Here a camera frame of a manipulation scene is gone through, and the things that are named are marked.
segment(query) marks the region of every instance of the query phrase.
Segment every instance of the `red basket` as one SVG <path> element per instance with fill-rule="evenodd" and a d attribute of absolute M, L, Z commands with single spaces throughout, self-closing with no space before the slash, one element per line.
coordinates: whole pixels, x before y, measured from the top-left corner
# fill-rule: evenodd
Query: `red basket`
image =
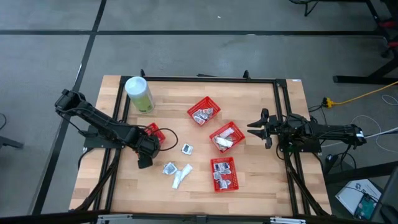
<path fill-rule="evenodd" d="M 223 131 L 227 130 L 228 128 L 232 128 L 234 130 L 234 133 L 232 133 L 230 136 L 232 137 L 232 146 L 227 148 L 227 150 L 225 151 L 221 151 L 217 145 L 217 143 L 214 142 L 213 138 L 216 135 L 221 134 Z M 241 130 L 239 130 L 239 128 L 237 127 L 237 125 L 231 121 L 228 124 L 224 125 L 222 128 L 220 128 L 219 130 L 215 131 L 213 134 L 211 134 L 210 136 L 210 140 L 214 143 L 214 145 L 217 147 L 217 149 L 220 151 L 220 153 L 224 153 L 228 150 L 230 150 L 232 147 L 234 147 L 237 143 L 241 142 L 245 137 L 243 135 L 243 133 L 241 132 Z"/>
<path fill-rule="evenodd" d="M 214 164 L 220 163 L 220 162 L 227 162 L 229 164 L 229 168 L 231 170 L 231 174 L 222 174 L 221 177 L 223 180 L 230 180 L 231 184 L 228 185 L 227 189 L 220 189 L 220 186 L 218 185 L 217 181 L 213 177 L 213 173 L 215 172 L 214 169 Z M 214 191 L 216 192 L 225 192 L 225 191 L 230 191 L 230 190 L 238 190 L 239 185 L 238 185 L 238 178 L 236 177 L 236 169 L 235 169 L 235 163 L 234 163 L 234 158 L 233 157 L 226 157 L 226 158 L 219 158 L 219 159 L 212 159 L 210 161 L 211 163 L 211 170 L 213 171 L 212 179 L 214 183 Z"/>
<path fill-rule="evenodd" d="M 152 123 L 152 124 L 148 125 L 147 127 L 150 129 L 150 130 L 149 129 L 145 129 L 145 132 L 148 135 L 151 135 L 152 132 L 154 132 L 154 131 L 159 129 L 159 127 L 155 123 Z M 155 132 L 155 135 L 159 138 L 160 144 L 162 144 L 166 140 L 166 137 L 164 136 L 162 131 Z"/>
<path fill-rule="evenodd" d="M 208 109 L 212 108 L 213 109 L 213 114 L 211 115 L 210 119 L 214 118 L 218 112 L 220 112 L 221 108 L 209 97 L 206 96 L 203 99 L 201 99 L 197 104 L 192 106 L 187 113 L 189 116 L 193 119 L 193 114 L 194 112 L 198 111 L 199 109 Z M 210 119 L 206 120 L 203 124 L 199 124 L 195 121 L 195 123 L 199 124 L 200 126 L 204 125 L 209 121 Z"/>

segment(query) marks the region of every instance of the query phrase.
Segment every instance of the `wooden table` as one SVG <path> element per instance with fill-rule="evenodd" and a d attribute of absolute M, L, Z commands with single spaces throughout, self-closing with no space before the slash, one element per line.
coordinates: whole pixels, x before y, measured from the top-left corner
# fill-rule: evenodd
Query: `wooden table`
<path fill-rule="evenodd" d="M 113 113 L 120 76 L 103 77 L 96 108 L 109 116 Z M 307 103 L 300 80 L 287 80 L 293 113 L 309 119 Z M 154 165 L 138 169 L 137 156 L 129 148 L 122 150 L 118 176 L 112 201 L 112 212 L 124 213 L 178 213 L 209 215 L 290 216 L 289 190 L 284 162 L 277 158 L 273 138 L 271 149 L 264 141 L 246 132 L 247 124 L 260 118 L 262 108 L 275 114 L 272 85 L 264 83 L 202 83 L 202 82 L 149 82 L 154 96 L 155 109 L 150 114 L 140 114 L 130 106 L 129 124 L 148 125 L 155 122 L 160 128 L 173 129 L 179 138 L 175 149 L 160 152 Z M 210 96 L 221 108 L 220 113 L 199 127 L 187 110 L 204 96 Z M 283 94 L 280 89 L 283 113 Z M 123 93 L 122 105 L 126 93 Z M 221 154 L 209 135 L 234 121 L 246 138 L 227 153 Z M 174 136 L 164 131 L 164 147 L 175 142 Z M 194 149 L 191 156 L 181 152 L 184 143 Z M 94 149 L 80 166 L 70 208 L 75 208 L 88 196 L 98 181 L 104 149 Z M 210 159 L 233 156 L 237 169 L 239 190 L 215 193 Z M 178 190 L 172 188 L 173 175 L 162 174 L 164 164 L 174 162 L 178 169 L 191 164 L 189 173 Z M 301 153 L 305 183 L 318 203 L 331 212 L 326 187 L 319 162 L 313 154 Z M 104 207 L 107 186 L 103 191 L 100 208 Z M 300 213 L 302 201 L 296 186 Z"/>

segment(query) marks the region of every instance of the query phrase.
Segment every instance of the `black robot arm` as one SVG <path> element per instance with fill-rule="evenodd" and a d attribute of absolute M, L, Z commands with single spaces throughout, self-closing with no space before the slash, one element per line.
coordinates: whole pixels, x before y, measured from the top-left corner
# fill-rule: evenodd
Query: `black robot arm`
<path fill-rule="evenodd" d="M 86 101 L 82 93 L 63 90 L 62 96 L 55 103 L 55 111 L 60 116 L 78 116 L 98 130 L 97 135 L 109 142 L 131 147 L 139 157 L 140 169 L 153 164 L 152 159 L 159 153 L 159 139 L 153 134 L 148 135 L 144 128 L 137 125 L 121 124 L 108 115 L 97 110 Z M 80 134 L 89 138 L 86 131 Z"/>
<path fill-rule="evenodd" d="M 261 119 L 248 124 L 248 127 L 262 130 L 248 130 L 266 140 L 266 148 L 272 146 L 271 135 L 279 136 L 279 147 L 288 151 L 320 152 L 319 140 L 337 140 L 348 145 L 360 146 L 366 143 L 362 129 L 355 124 L 322 125 L 308 121 L 298 114 L 290 114 L 285 121 L 278 121 L 276 115 L 269 116 L 267 109 L 262 109 Z"/>

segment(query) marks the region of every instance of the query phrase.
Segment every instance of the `plastic bottle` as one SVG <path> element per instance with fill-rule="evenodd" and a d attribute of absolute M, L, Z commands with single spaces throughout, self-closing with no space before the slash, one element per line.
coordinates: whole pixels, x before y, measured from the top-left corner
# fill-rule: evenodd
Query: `plastic bottle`
<path fill-rule="evenodd" d="M 124 88 L 134 106 L 141 113 L 150 113 L 155 105 L 147 81 L 142 77 L 132 77 L 127 80 Z"/>

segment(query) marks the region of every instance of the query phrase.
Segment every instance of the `metal leg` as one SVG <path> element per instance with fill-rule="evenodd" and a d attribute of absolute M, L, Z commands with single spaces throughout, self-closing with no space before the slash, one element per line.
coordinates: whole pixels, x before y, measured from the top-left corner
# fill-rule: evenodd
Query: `metal leg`
<path fill-rule="evenodd" d="M 23 143 L 0 136 L 0 148 L 1 146 L 11 146 L 18 149 L 24 147 Z"/>
<path fill-rule="evenodd" d="M 398 161 L 330 174 L 325 177 L 325 183 L 332 184 L 348 180 L 360 180 L 390 175 L 396 167 L 398 167 Z"/>

